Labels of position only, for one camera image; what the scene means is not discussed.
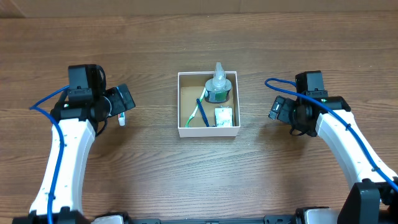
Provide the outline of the white teal toothpaste tube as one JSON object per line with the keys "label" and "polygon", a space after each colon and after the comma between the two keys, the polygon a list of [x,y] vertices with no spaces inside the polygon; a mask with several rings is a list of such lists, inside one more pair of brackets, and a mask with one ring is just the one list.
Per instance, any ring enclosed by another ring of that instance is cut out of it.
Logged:
{"label": "white teal toothpaste tube", "polygon": [[122,112],[118,114],[118,121],[120,126],[125,126],[126,125],[126,116],[125,112]]}

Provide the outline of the green white soap packet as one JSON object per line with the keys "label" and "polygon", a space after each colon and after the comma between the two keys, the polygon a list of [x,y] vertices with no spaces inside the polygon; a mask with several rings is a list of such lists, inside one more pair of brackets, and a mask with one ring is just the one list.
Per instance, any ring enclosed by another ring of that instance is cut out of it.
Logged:
{"label": "green white soap packet", "polygon": [[233,127],[233,109],[230,107],[215,108],[216,127]]}

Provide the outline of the green white toothbrush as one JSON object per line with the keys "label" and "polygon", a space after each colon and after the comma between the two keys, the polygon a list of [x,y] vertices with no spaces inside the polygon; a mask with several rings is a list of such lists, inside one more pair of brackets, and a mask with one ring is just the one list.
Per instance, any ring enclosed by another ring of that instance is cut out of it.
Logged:
{"label": "green white toothbrush", "polygon": [[[197,98],[197,100],[200,100],[200,102],[202,102],[202,100],[204,99],[205,93],[206,93],[206,88],[204,87],[203,91],[201,93],[201,96],[199,98]],[[187,122],[185,123],[185,128],[189,128],[190,121],[195,117],[197,111],[198,111],[198,104],[196,104],[195,109],[193,110],[192,114],[189,116]]]}

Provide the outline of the clear pump soap bottle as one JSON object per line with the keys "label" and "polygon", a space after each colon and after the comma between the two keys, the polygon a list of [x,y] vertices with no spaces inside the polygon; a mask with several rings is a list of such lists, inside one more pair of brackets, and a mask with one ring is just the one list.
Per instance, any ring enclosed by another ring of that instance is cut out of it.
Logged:
{"label": "clear pump soap bottle", "polygon": [[209,103],[225,103],[229,100],[231,89],[231,81],[226,78],[221,63],[217,62],[213,78],[205,83],[205,100]]}

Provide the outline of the white cardboard box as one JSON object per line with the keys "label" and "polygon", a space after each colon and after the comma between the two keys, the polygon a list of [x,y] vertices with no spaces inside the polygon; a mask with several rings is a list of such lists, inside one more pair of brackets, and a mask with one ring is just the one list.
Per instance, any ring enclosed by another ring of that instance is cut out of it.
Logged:
{"label": "white cardboard box", "polygon": [[[213,78],[213,72],[179,72],[177,76],[177,128],[181,138],[188,137],[235,137],[241,126],[238,74],[236,71],[227,71],[226,77],[232,83],[229,100],[225,103],[212,104],[202,102],[208,118],[209,126],[205,126],[201,113],[188,121],[193,113],[205,87],[205,82]],[[231,108],[233,125],[231,127],[217,127],[215,119],[216,108]]]}

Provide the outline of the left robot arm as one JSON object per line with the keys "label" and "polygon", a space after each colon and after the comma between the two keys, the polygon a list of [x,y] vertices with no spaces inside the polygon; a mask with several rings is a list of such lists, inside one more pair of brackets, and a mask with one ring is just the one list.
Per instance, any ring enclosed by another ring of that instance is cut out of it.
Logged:
{"label": "left robot arm", "polygon": [[82,188],[88,153],[96,131],[90,121],[78,118],[56,121],[39,105],[47,99],[69,90],[65,86],[30,108],[46,116],[52,123],[52,147],[40,190],[25,217],[15,217],[18,223],[89,223],[82,209]]}

